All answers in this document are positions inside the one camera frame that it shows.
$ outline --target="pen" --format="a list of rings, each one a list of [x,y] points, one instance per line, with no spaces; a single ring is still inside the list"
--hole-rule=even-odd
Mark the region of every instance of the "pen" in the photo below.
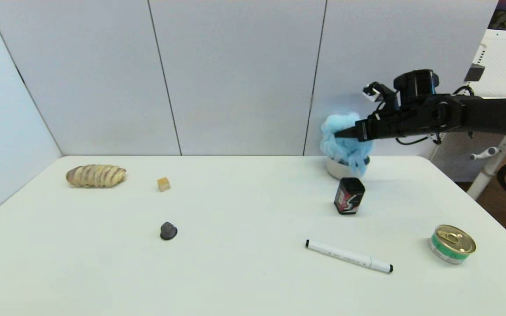
[[[358,264],[359,266],[365,266],[367,268],[388,274],[394,271],[394,266],[389,263],[373,259],[369,256],[357,254],[349,250],[343,250],[334,246],[329,246],[328,244],[322,244],[321,242],[306,240],[306,248],[321,252],[322,254],[326,254],[337,259],[351,262],[353,264]]]

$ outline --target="small block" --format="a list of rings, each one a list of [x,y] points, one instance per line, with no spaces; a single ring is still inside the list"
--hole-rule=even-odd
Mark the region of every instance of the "small block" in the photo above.
[[[169,184],[169,180],[167,180],[167,178],[157,180],[157,185],[159,186],[159,190],[161,192],[167,191],[171,188],[171,184]]]

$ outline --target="bread roll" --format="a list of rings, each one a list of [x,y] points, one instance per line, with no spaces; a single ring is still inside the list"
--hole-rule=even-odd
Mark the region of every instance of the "bread roll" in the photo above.
[[[113,187],[126,180],[126,169],[112,165],[86,165],[73,168],[66,180],[78,187]]]

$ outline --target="blue sponge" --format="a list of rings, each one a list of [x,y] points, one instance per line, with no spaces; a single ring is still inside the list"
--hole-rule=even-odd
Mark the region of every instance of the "blue sponge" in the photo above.
[[[356,138],[335,138],[335,133],[353,127],[360,117],[355,112],[347,115],[330,115],[322,125],[323,139],[319,148],[323,153],[340,164],[351,168],[356,176],[366,172],[364,159],[372,150],[372,140],[359,142]]]

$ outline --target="canned food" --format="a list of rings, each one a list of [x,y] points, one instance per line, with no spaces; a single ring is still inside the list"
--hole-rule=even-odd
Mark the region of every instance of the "canned food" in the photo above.
[[[476,251],[476,242],[463,230],[450,225],[437,226],[429,246],[432,252],[451,264],[462,263]]]

